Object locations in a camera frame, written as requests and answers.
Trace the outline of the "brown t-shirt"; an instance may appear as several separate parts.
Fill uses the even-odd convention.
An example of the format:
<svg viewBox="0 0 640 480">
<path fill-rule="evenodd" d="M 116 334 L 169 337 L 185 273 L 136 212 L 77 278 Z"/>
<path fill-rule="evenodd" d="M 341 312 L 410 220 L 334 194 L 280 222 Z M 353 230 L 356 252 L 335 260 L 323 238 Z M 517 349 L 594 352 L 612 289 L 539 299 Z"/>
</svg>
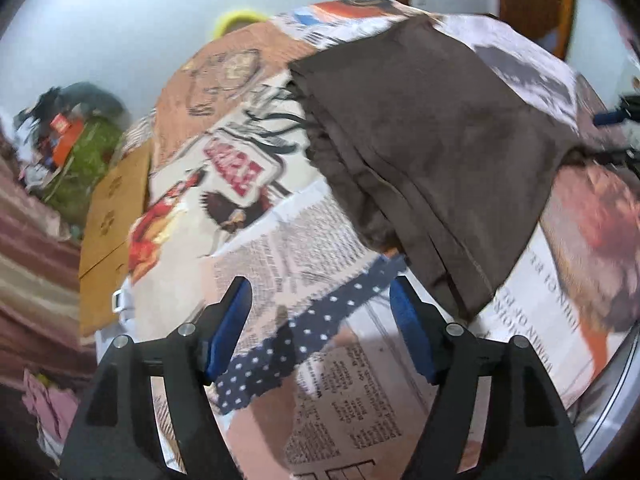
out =
<svg viewBox="0 0 640 480">
<path fill-rule="evenodd" d="M 518 262 L 559 169 L 589 153 L 427 16 L 288 68 L 308 158 L 363 243 L 400 248 L 465 321 Z"/>
</svg>

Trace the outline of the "bamboo lap desk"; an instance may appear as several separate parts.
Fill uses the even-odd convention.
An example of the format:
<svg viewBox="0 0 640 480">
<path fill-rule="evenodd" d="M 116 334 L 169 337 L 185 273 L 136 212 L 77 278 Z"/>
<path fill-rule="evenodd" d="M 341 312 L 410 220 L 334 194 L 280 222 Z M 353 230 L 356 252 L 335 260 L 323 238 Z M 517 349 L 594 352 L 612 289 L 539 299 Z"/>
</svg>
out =
<svg viewBox="0 0 640 480">
<path fill-rule="evenodd" d="M 127 238 L 141 217 L 152 143 L 126 155 L 92 194 L 79 263 L 79 336 L 88 338 L 116 321 L 112 295 L 128 273 Z"/>
</svg>

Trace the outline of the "red and gold striped curtain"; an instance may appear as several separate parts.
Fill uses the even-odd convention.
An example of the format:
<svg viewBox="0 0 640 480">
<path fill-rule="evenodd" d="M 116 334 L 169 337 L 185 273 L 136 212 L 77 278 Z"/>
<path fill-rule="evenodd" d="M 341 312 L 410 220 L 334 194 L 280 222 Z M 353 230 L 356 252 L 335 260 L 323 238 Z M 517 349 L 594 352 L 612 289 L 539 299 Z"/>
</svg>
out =
<svg viewBox="0 0 640 480">
<path fill-rule="evenodd" d="M 79 249 L 60 215 L 17 181 L 9 130 L 1 128 L 1 382 L 23 373 L 88 382 L 96 352 L 79 338 Z"/>
</svg>

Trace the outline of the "newspaper print bed sheet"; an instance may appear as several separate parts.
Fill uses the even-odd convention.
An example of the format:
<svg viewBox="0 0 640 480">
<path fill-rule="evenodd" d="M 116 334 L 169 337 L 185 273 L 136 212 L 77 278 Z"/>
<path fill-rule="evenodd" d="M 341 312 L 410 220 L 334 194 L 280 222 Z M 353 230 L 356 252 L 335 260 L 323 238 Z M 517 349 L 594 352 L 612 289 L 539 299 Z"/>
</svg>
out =
<svg viewBox="0 0 640 480">
<path fill-rule="evenodd" d="M 245 479 L 396 479 L 436 391 L 413 369 L 388 304 L 404 258 L 364 246 L 308 162 L 288 61 L 386 29 L 409 11 L 316 4 L 208 44 L 132 126 L 150 142 L 151 203 L 130 233 L 140 339 L 166 336 L 235 275 L 254 304 L 229 369 L 207 390 Z M 525 252 L 471 323 L 527 337 L 585 466 L 639 421 L 639 183 L 568 166 Z"/>
</svg>

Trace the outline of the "green fabric storage bin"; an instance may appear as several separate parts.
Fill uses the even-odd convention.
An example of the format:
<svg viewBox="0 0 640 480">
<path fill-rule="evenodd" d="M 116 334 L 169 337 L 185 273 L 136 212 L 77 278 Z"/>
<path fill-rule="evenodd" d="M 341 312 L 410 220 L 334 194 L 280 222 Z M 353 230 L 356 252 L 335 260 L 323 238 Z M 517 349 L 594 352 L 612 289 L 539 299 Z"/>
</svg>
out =
<svg viewBox="0 0 640 480">
<path fill-rule="evenodd" d="M 106 175 L 122 129 L 96 116 L 84 125 L 64 165 L 44 188 L 43 203 L 56 210 L 68 224 L 85 226 L 91 196 Z"/>
</svg>

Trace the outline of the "orange box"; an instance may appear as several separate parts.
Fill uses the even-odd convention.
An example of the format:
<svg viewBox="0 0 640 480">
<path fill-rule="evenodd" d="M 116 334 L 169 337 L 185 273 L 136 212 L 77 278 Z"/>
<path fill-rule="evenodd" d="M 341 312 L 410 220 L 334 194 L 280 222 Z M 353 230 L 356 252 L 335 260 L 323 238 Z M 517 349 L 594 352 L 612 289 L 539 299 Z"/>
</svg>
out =
<svg viewBox="0 0 640 480">
<path fill-rule="evenodd" d="M 58 136 L 58 144 L 56 144 L 52 155 L 55 166 L 62 167 L 65 164 L 70 151 L 80 138 L 84 127 L 84 122 L 81 119 L 77 119 Z"/>
</svg>

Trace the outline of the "yellow foam tube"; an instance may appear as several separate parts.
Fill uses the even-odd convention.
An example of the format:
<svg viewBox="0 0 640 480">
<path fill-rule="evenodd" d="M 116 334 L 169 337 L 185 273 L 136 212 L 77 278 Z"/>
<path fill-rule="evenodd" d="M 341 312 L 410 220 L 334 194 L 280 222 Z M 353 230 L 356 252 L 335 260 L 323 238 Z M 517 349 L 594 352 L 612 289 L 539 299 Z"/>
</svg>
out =
<svg viewBox="0 0 640 480">
<path fill-rule="evenodd" d="M 229 32 L 234 32 L 245 26 L 262 23 L 269 20 L 269 16 L 265 13 L 252 9 L 232 10 L 221 15 L 216 21 L 212 39 L 217 40 Z"/>
</svg>

